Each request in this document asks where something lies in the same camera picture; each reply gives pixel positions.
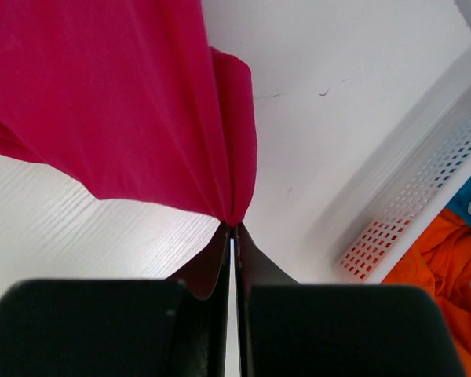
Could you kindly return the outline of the magenta t shirt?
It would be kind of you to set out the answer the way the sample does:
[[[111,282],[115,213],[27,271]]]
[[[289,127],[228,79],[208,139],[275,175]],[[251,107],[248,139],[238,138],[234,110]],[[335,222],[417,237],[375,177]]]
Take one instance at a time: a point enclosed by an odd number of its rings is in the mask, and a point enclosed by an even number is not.
[[[0,1],[0,155],[236,225],[257,171],[250,68],[209,45],[198,1]]]

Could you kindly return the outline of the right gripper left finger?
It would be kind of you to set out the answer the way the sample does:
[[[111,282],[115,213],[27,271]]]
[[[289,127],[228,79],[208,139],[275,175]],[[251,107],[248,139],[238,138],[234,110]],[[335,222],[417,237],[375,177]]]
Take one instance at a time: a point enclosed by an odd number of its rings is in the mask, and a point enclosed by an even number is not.
[[[221,376],[231,229],[163,280],[36,279],[0,298],[0,376]]]

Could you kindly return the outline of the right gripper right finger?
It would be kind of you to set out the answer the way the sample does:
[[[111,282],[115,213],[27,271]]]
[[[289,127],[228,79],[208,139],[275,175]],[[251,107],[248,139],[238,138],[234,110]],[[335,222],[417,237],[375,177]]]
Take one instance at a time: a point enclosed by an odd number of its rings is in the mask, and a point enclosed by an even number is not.
[[[300,284],[235,228],[244,376],[463,376],[430,295],[407,285]]]

